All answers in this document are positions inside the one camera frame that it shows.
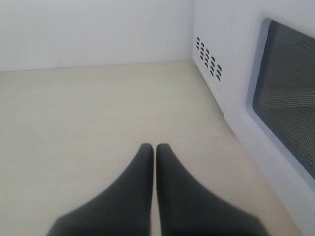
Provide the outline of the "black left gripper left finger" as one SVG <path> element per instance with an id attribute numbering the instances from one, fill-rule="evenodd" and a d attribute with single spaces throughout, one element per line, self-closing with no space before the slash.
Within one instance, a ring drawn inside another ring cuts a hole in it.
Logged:
<path id="1" fill-rule="evenodd" d="M 143 143 L 123 173 L 95 198 L 59 217 L 50 236 L 148 236 L 154 150 Z"/>

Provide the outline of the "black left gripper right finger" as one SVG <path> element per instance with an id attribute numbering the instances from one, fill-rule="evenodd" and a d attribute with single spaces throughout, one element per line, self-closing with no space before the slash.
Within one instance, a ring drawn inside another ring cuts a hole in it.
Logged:
<path id="1" fill-rule="evenodd" d="M 169 144 L 159 144 L 156 149 L 156 185 L 163 236 L 268 235 L 257 217 L 199 183 Z"/>

